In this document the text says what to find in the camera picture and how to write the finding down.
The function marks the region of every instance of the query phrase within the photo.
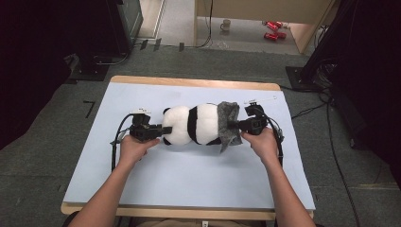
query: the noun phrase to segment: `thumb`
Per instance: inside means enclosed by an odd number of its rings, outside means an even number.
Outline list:
[[[249,134],[249,133],[247,133],[245,131],[241,132],[241,136],[242,136],[242,138],[244,138],[246,141],[248,141],[250,143],[251,143],[251,141],[253,140],[253,137],[254,137],[254,135],[251,135],[251,134]]]
[[[148,149],[153,146],[156,146],[157,144],[159,144],[159,142],[160,142],[160,139],[153,139],[153,140],[147,141],[144,145],[145,145],[145,148]]]

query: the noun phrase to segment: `wrist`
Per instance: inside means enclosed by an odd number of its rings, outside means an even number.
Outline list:
[[[277,164],[281,166],[277,156],[271,155],[271,157],[263,157],[260,160],[265,166],[276,166]]]
[[[129,175],[133,169],[134,165],[124,165],[123,163],[119,163],[114,170],[117,170],[118,172]]]

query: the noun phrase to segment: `white paper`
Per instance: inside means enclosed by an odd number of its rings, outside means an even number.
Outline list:
[[[63,201],[87,202],[106,181],[111,172],[110,142],[121,120],[132,110],[151,110],[149,124],[161,124],[165,108],[178,105],[193,108],[203,103],[228,101],[238,103],[238,120],[244,120],[248,118],[244,110],[248,104],[243,104],[244,101],[274,96],[277,98],[258,104],[282,128],[284,170],[305,208],[314,210],[282,92],[114,82],[109,84]],[[130,124],[131,118],[123,129]],[[120,204],[272,209],[266,170],[250,144],[243,140],[242,145],[228,147],[222,154],[219,151],[220,145],[191,142],[166,146],[161,142],[149,149],[131,172]]]

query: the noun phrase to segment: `wooden table edge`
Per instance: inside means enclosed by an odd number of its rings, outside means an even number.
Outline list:
[[[176,79],[176,78],[154,78],[154,77],[117,75],[112,77],[110,82],[185,86],[185,87],[211,87],[211,88],[228,88],[228,89],[281,91],[280,86],[276,83],[210,80],[210,79]]]
[[[61,211],[70,215],[82,209],[82,204],[63,202]],[[308,211],[313,218],[313,211]],[[148,217],[148,218],[203,218],[203,219],[246,219],[246,220],[274,220],[274,210],[240,210],[240,209],[202,209],[202,208],[148,208],[148,207],[118,207],[117,216]]]

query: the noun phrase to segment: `human arm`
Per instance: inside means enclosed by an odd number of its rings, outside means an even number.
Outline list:
[[[147,153],[147,149],[157,145],[159,141],[154,139],[140,143],[130,135],[124,137],[121,142],[119,162],[114,171],[69,226],[113,226],[115,212],[131,170]]]
[[[274,200],[278,226],[316,226],[295,194],[277,158],[277,143],[272,129],[265,128],[259,135],[241,133],[265,166]]]

